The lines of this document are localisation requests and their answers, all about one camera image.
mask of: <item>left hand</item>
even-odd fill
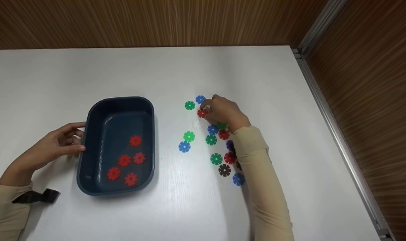
[[[46,134],[8,166],[0,178],[0,185],[27,186],[33,173],[54,159],[85,151],[79,139],[84,133],[78,129],[85,125],[85,122],[69,123]]]
[[[69,123],[49,132],[35,145],[21,154],[14,162],[28,170],[38,170],[62,155],[76,154],[86,148],[81,145],[85,122]]]

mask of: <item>white plastic gear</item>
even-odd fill
[[[193,128],[196,130],[199,130],[202,128],[202,122],[199,119],[196,119],[195,121],[193,121]]]

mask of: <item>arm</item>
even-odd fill
[[[54,130],[21,154],[0,178],[0,241],[16,241],[29,216],[29,204],[13,204],[21,194],[32,190],[33,173],[66,155],[85,150],[80,140],[83,132],[78,130],[84,122],[71,123]]]
[[[247,180],[255,214],[256,241],[293,241],[292,223],[282,187],[270,161],[267,146],[260,130],[235,102],[214,95],[200,108],[210,106],[209,122],[227,123],[233,132],[233,143]]]
[[[255,240],[293,241],[288,206],[260,130],[253,126],[240,128],[232,140],[252,200]]]

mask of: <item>green plastic gear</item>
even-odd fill
[[[208,135],[208,136],[206,136],[206,143],[207,143],[208,145],[213,146],[213,145],[216,144],[217,141],[218,141],[218,139],[217,139],[216,136],[214,136],[214,135]]]
[[[184,141],[192,142],[196,138],[196,135],[192,131],[187,131],[184,133]]]
[[[212,162],[213,165],[220,165],[222,163],[222,156],[219,153],[212,154],[210,156],[210,161]]]
[[[222,123],[222,122],[218,122],[216,124],[216,127],[218,128],[218,130],[225,130],[227,129],[227,124],[226,123]]]
[[[185,108],[191,111],[192,109],[196,108],[196,104],[194,104],[192,101],[187,101],[185,102]]]

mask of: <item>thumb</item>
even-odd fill
[[[59,147],[59,155],[75,154],[85,151],[86,147],[83,145],[70,145]]]

